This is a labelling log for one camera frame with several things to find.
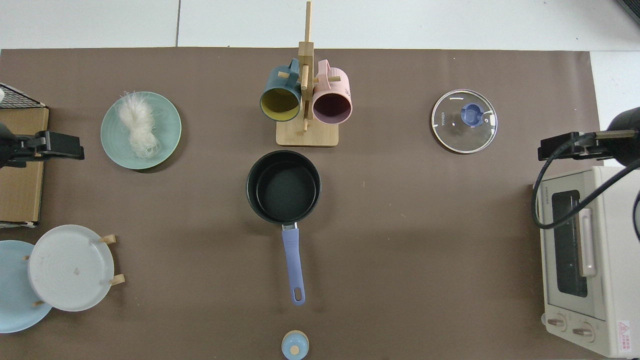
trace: mug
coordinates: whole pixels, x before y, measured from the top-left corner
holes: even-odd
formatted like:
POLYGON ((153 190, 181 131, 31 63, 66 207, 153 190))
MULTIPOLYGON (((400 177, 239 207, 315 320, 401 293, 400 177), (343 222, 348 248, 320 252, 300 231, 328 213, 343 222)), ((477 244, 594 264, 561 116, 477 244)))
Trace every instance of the mug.
POLYGON ((337 67, 330 67, 328 60, 318 63, 318 84, 314 87, 311 102, 314 119, 325 124, 341 124, 351 116, 351 90, 347 74, 337 67), (340 81, 329 81, 339 76, 340 81))
POLYGON ((289 121, 300 112, 302 91, 298 77, 300 63, 291 60, 289 66, 281 65, 273 68, 260 97, 260 109, 275 121, 289 121))

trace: wooden mug stand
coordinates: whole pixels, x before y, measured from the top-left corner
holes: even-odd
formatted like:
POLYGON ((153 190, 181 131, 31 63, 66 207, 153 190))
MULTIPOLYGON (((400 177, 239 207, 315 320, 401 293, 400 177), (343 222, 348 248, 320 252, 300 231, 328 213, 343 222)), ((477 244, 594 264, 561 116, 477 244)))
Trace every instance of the wooden mug stand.
MULTIPOLYGON (((311 38, 311 1, 307 1, 305 41, 298 43, 300 61, 300 88, 302 100, 295 119, 276 123, 276 143, 280 146, 333 147, 338 145, 338 125, 329 125, 314 119, 311 100, 314 96, 314 43, 311 38)), ((340 77, 329 81, 340 81, 340 77)))
MULTIPOLYGON (((106 245, 111 245, 112 243, 116 242, 116 236, 115 235, 107 235, 103 238, 101 238, 99 240, 101 243, 105 243, 106 245)), ((29 256, 23 256, 22 257, 23 260, 28 260, 29 256)), ((109 283, 111 286, 113 285, 117 285, 117 284, 122 284, 124 282, 124 274, 118 274, 116 276, 113 277, 113 279, 109 280, 109 283)), ((40 306, 42 304, 44 304, 45 302, 42 300, 38 300, 36 302, 34 302, 31 306, 36 307, 36 306, 40 306)))

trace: blue knob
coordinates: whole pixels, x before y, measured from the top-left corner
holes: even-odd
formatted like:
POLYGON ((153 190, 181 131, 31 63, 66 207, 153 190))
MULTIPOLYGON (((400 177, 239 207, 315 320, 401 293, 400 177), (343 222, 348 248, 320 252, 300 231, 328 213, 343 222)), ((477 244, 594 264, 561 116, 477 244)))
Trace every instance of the blue knob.
POLYGON ((462 107, 462 110, 460 111, 462 122, 464 122, 468 126, 478 126, 482 124, 483 114, 484 109, 482 109, 480 105, 474 104, 472 102, 464 105, 462 107))

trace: toaster oven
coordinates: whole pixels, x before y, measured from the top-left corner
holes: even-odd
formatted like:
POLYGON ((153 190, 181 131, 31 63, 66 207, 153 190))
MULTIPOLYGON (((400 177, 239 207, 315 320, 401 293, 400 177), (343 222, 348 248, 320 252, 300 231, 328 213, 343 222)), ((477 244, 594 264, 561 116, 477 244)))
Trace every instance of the toaster oven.
MULTIPOLYGON (((538 193, 544 223, 561 218, 621 168, 548 176, 538 193)), ((607 357, 640 356, 640 241, 633 207, 640 170, 580 213, 541 230, 547 331, 607 357)))

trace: vermicelli bundle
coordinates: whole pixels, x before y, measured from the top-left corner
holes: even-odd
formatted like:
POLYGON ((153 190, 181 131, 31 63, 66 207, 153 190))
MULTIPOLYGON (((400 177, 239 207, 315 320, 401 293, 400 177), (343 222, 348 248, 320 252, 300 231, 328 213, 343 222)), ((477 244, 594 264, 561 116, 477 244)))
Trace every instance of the vermicelli bundle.
POLYGON ((155 120, 152 108, 139 93, 127 94, 118 109, 118 116, 129 129, 131 149, 137 157, 149 159, 156 155, 160 144, 153 134, 155 120))

